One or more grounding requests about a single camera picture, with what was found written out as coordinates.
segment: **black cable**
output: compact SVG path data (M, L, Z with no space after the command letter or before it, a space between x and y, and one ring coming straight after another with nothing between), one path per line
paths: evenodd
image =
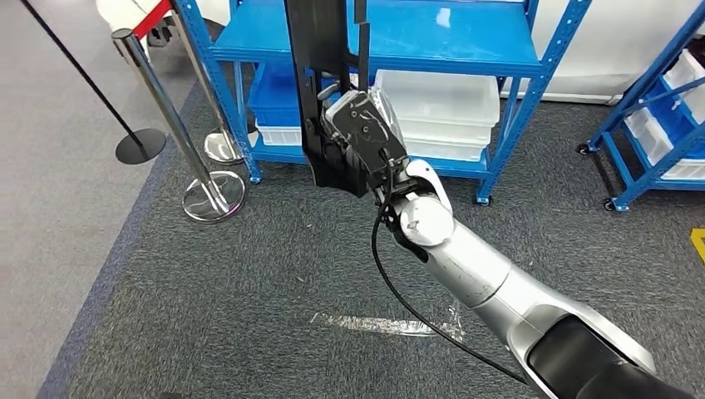
M140 142L139 139L137 139L137 136L135 136L135 133L132 132L132 129L130 129L130 127L127 125L127 122L125 122L125 120L122 119L122 116L120 116L120 114L117 113L117 110L115 109L115 107L113 107L112 104L105 97L105 95L103 95L103 92L101 91L101 89L98 88L98 86L96 86L96 83L93 81L93 79L91 79L91 77L88 76L88 74L86 73L86 70L83 69L83 66L81 66L81 64L79 64L78 61L76 61L76 58L71 54L71 52L68 51L66 46L64 46L64 43L62 43L61 39L59 39L59 37L54 33L54 31L49 27L49 25L47 25L47 23L44 21L44 18L42 18L42 16L39 15L37 10L34 9L34 7L29 3L28 0L20 0L20 1L24 5L24 7L27 9L27 11L29 11L29 13L32 14L32 16L37 21L37 23L40 26L42 26L42 29L44 29L44 32L46 32L47 35L49 35L49 37L54 41L54 44L56 44L57 47L59 47L59 50L62 51L64 56L66 56L66 58L68 58L68 61L71 62L71 64L73 65L74 68L76 68L78 73L81 74L81 76L83 77L83 80L85 80L86 83L88 83L88 86L90 86L91 89L93 89L93 92L96 93L96 96L98 96L98 98L100 98L101 101L103 101L103 104L105 104L105 106L111 112L111 114L115 117L115 119L117 119L117 121L120 123L120 125L122 125L123 129L125 129L125 131L132 138L132 140L134 140L135 143L137 143L137 145L142 146L142 143Z
M375 219L374 225L372 227L372 256L375 259L375 264L377 265L377 269L379 269L379 273L382 275L382 278L384 279L384 283L387 285L390 291L392 291L392 294L394 294L394 297L397 298L397 301L401 303L404 308L406 308L411 314L414 315L421 323L426 324L431 330L433 330L434 333L440 335L441 337L444 337L448 342L452 343L456 347L460 348L463 352L466 352L470 356L473 356L477 360L487 364L488 366L494 367L497 371L504 373L506 376L514 378L516 381L521 382L522 384L526 384L526 380L520 376L519 374L516 374L515 372L507 369L506 367L500 365L497 362L494 362L487 357L481 355L478 352L475 352L474 350L470 349L463 343L457 341L455 338L451 337L448 335L445 331L441 330L439 327L431 323L427 318L425 318L422 314L420 314L411 304L409 304L406 299L397 291L397 289L394 287L394 284L392 284L392 281L389 279L389 276L387 276L387 272L384 270L384 267L382 266L382 261L379 259L379 254L377 253L377 231L379 230L379 224L382 221L382 217L384 216L384 213L386 212L387 208L390 206L390 202L392 200L392 168L387 165L387 192L385 193L385 198L384 201L382 202L382 205L379 207L379 211L377 212L377 218Z

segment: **stanchion post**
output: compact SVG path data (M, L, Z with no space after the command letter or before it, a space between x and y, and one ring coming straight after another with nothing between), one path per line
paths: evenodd
M186 29L184 29L184 22L181 20L181 15L174 12L172 17L174 19L176 29L179 31L179 36L184 42L186 53L189 55L191 64L194 66L196 76L205 91L205 96L208 99L210 106L213 108L215 116L218 118L218 127L216 127L213 132L205 137L203 144L204 152L210 159L218 162L219 164L240 164L244 161L244 159L240 154L238 146L235 144L232 132L225 123L223 110L220 108L218 101L215 99L213 87L210 85L210 80L208 79L208 75L205 73L203 64L195 55L194 42L190 34L186 31Z
M112 40L154 97L169 125L171 136L196 176L184 195L186 214L203 223L217 223L232 216L244 201L245 186L242 179L230 171L209 172L205 167L184 122L159 83L134 32L131 29L118 29L112 33Z

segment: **yellow floor marker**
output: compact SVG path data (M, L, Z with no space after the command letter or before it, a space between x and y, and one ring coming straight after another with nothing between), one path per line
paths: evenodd
M703 258L705 262L705 229L693 229L690 232L690 240L695 246L695 250L700 254L700 258Z

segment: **floor tape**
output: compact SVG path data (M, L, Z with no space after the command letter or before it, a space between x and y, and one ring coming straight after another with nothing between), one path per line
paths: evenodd
M695 246L695 250L700 254L700 258L705 263L705 229L693 229L690 232L690 240Z
M465 332L462 330L458 308L460 303L456 300L450 307L451 321L437 323L436 325L445 333L459 342L463 341ZM357 316L335 316L317 312L310 323L321 323L328 326L347 328L349 330L368 333L382 333L404 335L408 337L434 337L433 332L426 324L418 320L391 320L388 318L362 318Z

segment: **caster wheel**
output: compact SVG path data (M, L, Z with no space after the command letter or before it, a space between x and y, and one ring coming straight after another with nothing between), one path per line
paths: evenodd
M485 207L490 206L490 205L492 205L493 202L495 202L495 200L492 198L491 195L489 197L487 197L487 202L480 202L477 199L475 199L475 203L478 204L479 206L485 206Z
M613 210L617 209L617 207L614 206L614 202L612 202L611 198L603 199L602 206L604 207L604 210L606 210L608 212L612 212Z
M575 147L575 152L580 155L587 155L593 151L590 150L590 147L587 145L587 143L581 143L577 147Z

